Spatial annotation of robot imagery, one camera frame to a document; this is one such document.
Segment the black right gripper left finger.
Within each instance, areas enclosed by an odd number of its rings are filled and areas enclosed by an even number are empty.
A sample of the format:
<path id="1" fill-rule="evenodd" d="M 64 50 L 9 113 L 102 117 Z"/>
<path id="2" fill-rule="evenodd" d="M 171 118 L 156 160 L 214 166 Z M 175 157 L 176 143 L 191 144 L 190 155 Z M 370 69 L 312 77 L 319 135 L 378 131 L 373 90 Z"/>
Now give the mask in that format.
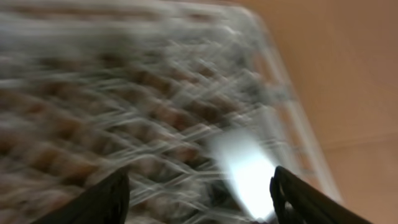
<path id="1" fill-rule="evenodd" d="M 63 207 L 32 224 L 123 224 L 130 200 L 126 169 L 118 169 Z"/>

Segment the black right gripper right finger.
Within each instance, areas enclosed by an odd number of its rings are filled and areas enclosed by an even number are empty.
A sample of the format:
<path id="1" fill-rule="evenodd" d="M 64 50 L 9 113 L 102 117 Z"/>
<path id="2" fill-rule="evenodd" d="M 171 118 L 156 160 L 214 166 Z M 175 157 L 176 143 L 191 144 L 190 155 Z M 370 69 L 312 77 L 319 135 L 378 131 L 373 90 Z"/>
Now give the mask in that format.
<path id="1" fill-rule="evenodd" d="M 270 193 L 280 224 L 371 224 L 282 166 L 275 168 Z"/>

